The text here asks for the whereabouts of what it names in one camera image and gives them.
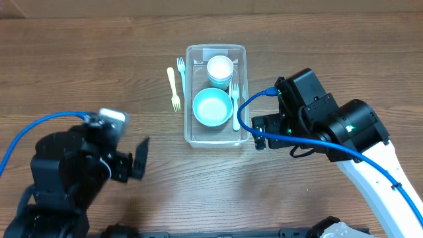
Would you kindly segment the green plastic fork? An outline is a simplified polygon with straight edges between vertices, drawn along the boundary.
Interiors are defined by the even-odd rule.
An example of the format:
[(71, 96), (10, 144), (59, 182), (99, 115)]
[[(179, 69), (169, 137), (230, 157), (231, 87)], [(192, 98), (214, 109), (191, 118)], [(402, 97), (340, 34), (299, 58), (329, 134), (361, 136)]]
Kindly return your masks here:
[(241, 126), (238, 121), (237, 112), (239, 109), (238, 99), (239, 99), (239, 85), (237, 83), (232, 83), (231, 86), (231, 97), (233, 99), (233, 130), (239, 131)]

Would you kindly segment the yellow plastic fork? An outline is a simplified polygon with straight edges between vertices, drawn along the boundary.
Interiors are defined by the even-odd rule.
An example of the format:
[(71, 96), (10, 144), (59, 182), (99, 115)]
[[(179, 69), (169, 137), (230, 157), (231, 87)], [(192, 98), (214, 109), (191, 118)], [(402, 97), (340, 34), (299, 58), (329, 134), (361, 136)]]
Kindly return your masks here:
[(167, 68), (167, 76), (168, 76), (169, 83), (170, 83), (170, 86), (171, 86), (171, 91), (172, 91), (171, 102), (172, 102), (174, 111), (179, 112), (181, 110), (180, 98), (179, 98), (179, 96), (177, 95), (177, 92), (176, 92), (176, 81), (175, 81), (175, 76), (174, 76), (174, 69), (172, 67)]

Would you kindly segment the green plastic cup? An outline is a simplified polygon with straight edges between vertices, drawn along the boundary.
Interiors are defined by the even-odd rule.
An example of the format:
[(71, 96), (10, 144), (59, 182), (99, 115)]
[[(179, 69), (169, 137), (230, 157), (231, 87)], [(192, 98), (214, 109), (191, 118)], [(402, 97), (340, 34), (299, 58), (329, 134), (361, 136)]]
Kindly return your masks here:
[(226, 91), (229, 88), (230, 83), (231, 83), (231, 78), (227, 78), (227, 79), (210, 78), (210, 85), (212, 87), (221, 89), (223, 91)]

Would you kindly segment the pale green bowl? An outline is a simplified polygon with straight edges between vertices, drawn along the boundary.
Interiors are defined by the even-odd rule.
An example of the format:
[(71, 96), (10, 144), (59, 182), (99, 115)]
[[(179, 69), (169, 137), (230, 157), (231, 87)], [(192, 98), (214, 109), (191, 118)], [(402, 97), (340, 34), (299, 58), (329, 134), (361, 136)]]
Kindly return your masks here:
[(192, 102), (194, 117), (207, 127), (218, 127), (233, 115), (233, 103), (229, 95), (218, 88), (201, 90)]

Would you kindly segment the pink plastic cup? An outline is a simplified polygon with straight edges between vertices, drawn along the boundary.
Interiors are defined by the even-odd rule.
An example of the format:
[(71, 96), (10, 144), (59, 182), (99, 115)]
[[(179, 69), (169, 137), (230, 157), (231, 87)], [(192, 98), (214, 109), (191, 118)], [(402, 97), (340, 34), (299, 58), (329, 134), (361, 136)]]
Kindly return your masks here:
[(227, 77), (233, 73), (233, 62), (227, 56), (214, 56), (207, 64), (207, 71), (214, 77)]

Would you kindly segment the blue plastic fork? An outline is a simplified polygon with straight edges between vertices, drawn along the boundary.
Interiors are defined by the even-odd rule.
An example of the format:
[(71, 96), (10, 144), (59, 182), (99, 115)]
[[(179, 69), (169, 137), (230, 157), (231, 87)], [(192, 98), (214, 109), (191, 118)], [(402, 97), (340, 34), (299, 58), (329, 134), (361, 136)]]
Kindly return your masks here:
[(177, 69), (178, 69), (178, 71), (180, 73), (180, 76), (181, 76), (183, 95), (185, 95), (185, 89), (186, 89), (186, 75), (185, 75), (186, 66), (185, 66), (185, 63), (184, 63), (184, 60), (183, 60), (182, 57), (178, 57), (176, 59), (176, 63), (177, 63)]

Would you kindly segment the white plastic spoon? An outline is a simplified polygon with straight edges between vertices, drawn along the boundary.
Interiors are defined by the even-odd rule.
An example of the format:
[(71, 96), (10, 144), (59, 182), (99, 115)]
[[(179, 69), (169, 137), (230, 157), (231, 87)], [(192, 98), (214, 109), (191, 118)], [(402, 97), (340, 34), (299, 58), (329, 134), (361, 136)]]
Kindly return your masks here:
[(231, 98), (231, 93), (232, 93), (232, 84), (233, 84), (233, 76), (231, 76), (231, 80), (229, 82), (229, 87), (228, 87), (228, 95)]

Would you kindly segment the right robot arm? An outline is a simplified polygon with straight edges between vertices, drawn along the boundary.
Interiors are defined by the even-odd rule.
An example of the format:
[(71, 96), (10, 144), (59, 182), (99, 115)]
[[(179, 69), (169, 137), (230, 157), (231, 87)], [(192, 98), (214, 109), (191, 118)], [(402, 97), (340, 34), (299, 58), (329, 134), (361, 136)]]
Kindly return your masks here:
[(422, 200), (406, 177), (389, 133), (361, 100), (320, 99), (295, 114), (257, 116), (246, 128), (257, 149), (300, 147), (325, 154), (353, 182), (389, 237), (422, 236)]

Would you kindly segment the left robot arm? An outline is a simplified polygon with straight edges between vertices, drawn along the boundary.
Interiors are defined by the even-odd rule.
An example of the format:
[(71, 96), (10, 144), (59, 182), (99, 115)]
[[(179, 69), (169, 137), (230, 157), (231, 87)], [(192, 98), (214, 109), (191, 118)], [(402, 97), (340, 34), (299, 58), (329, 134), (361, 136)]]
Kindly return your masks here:
[(35, 147), (33, 184), (22, 193), (5, 237), (86, 237), (87, 210), (108, 180), (141, 180), (149, 139), (135, 153), (117, 150), (120, 128), (110, 124), (73, 126), (49, 134)]

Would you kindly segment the clear plastic container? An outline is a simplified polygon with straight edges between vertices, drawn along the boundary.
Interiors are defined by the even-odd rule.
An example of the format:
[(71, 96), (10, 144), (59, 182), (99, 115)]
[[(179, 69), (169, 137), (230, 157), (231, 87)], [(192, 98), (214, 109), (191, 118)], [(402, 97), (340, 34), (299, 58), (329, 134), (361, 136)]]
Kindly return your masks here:
[(197, 148), (240, 147), (250, 133), (237, 111), (249, 97), (247, 51), (236, 44), (199, 44), (186, 49), (184, 137)]

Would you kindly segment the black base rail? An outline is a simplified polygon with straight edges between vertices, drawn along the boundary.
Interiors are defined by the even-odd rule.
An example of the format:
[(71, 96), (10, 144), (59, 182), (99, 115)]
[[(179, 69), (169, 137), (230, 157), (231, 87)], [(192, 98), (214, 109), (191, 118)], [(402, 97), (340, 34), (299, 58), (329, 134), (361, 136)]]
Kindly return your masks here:
[(369, 228), (354, 229), (340, 219), (329, 216), (313, 227), (281, 228), (277, 231), (234, 231), (211, 233), (169, 233), (140, 232), (138, 229), (123, 225), (109, 225), (102, 233), (88, 235), (91, 238), (134, 237), (134, 238), (305, 238), (305, 237), (373, 237)]

